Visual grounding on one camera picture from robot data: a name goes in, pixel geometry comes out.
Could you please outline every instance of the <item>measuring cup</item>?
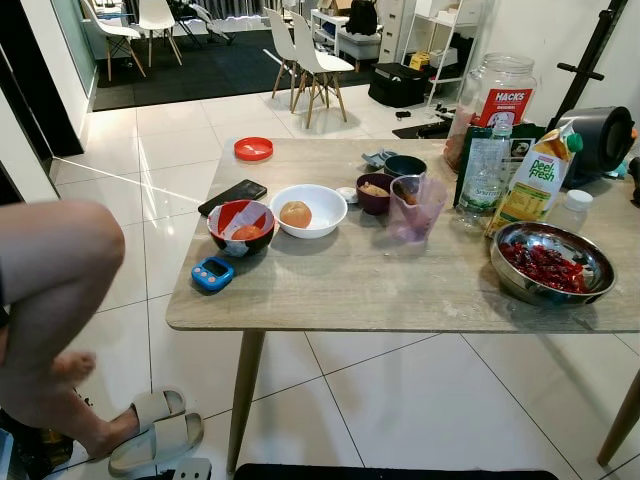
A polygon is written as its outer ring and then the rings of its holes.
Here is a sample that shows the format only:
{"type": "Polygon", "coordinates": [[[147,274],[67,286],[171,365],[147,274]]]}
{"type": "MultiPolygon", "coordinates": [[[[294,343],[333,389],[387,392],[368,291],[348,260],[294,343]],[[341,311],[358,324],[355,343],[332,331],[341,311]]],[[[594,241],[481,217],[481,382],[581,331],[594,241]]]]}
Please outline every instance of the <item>measuring cup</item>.
{"type": "Polygon", "coordinates": [[[447,200],[447,189],[438,180],[405,175],[391,182],[389,233],[410,243],[424,242],[447,200]]]}

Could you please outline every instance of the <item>purple bowl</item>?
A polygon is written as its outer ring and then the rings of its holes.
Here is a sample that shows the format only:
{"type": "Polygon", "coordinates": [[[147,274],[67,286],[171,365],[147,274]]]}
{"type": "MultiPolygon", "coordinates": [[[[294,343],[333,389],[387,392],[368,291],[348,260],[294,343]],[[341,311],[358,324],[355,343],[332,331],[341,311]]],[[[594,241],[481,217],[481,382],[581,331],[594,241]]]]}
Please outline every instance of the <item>purple bowl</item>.
{"type": "Polygon", "coordinates": [[[374,197],[360,190],[360,187],[369,182],[371,185],[380,187],[387,192],[391,192],[391,182],[393,177],[386,173],[367,173],[358,177],[356,181],[356,191],[358,192],[358,203],[369,215],[382,215],[389,211],[390,197],[374,197]]]}

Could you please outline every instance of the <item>white wall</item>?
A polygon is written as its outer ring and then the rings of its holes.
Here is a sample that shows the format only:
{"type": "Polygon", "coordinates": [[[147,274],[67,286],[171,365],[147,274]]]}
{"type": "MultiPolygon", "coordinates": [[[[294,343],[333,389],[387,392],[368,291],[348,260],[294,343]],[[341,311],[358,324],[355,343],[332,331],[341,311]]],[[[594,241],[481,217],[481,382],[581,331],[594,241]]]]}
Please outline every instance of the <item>white wall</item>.
{"type": "Polygon", "coordinates": [[[25,202],[57,200],[31,144],[0,90],[0,163],[25,202]]]}
{"type": "Polygon", "coordinates": [[[87,114],[89,99],[49,0],[21,0],[47,68],[78,138],[87,114]]]}
{"type": "MultiPolygon", "coordinates": [[[[564,98],[574,74],[558,62],[578,65],[609,0],[487,0],[489,15],[474,55],[509,52],[535,60],[538,89],[526,117],[547,125],[564,98]]],[[[640,123],[640,0],[629,0],[578,107],[626,106],[640,123]]]]}

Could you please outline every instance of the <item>smartphone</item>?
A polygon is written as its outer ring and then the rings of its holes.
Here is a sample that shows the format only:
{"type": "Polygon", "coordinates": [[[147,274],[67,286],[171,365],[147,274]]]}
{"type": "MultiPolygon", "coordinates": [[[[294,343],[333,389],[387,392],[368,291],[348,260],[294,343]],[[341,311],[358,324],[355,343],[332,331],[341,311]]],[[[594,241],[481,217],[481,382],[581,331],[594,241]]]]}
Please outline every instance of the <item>smartphone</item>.
{"type": "Polygon", "coordinates": [[[198,207],[198,211],[208,217],[211,210],[223,203],[232,202],[234,200],[258,200],[267,194],[267,188],[252,182],[251,180],[243,180],[234,185],[229,190],[225,190],[220,195],[213,197],[211,200],[203,203],[198,207]]]}

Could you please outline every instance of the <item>knee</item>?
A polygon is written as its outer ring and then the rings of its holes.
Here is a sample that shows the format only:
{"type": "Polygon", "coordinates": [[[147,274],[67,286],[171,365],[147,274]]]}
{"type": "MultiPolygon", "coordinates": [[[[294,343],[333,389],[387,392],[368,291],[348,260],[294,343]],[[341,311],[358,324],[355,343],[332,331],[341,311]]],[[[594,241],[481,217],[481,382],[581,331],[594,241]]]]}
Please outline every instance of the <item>knee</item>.
{"type": "Polygon", "coordinates": [[[73,223],[73,234],[83,260],[91,266],[97,262],[103,268],[111,266],[117,270],[124,259],[125,244],[122,230],[111,212],[92,202],[62,203],[67,218],[73,223]]]}

